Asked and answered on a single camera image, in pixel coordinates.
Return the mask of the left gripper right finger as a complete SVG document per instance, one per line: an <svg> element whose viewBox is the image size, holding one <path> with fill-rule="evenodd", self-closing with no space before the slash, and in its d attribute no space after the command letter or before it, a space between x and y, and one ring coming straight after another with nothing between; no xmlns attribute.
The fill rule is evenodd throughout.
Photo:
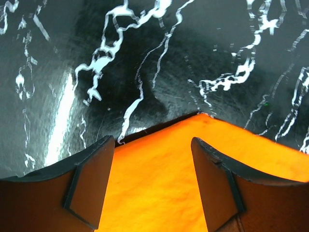
<svg viewBox="0 0 309 232"><path fill-rule="evenodd" d="M308 231L307 182L252 168L197 137L191 151L208 231Z"/></svg>

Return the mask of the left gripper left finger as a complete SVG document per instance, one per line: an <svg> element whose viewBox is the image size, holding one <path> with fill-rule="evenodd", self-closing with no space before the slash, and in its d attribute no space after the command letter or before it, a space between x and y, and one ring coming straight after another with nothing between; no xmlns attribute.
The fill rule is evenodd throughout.
<svg viewBox="0 0 309 232"><path fill-rule="evenodd" d="M3 232L92 232L99 227L114 138L33 171L0 181Z"/></svg>

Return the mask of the orange t shirt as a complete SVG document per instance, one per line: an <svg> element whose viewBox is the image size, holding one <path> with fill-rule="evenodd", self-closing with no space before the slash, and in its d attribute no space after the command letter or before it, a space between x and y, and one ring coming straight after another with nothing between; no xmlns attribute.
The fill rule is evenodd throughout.
<svg viewBox="0 0 309 232"><path fill-rule="evenodd" d="M99 231L205 232L191 140L261 171L309 179L309 156L199 114L115 150Z"/></svg>

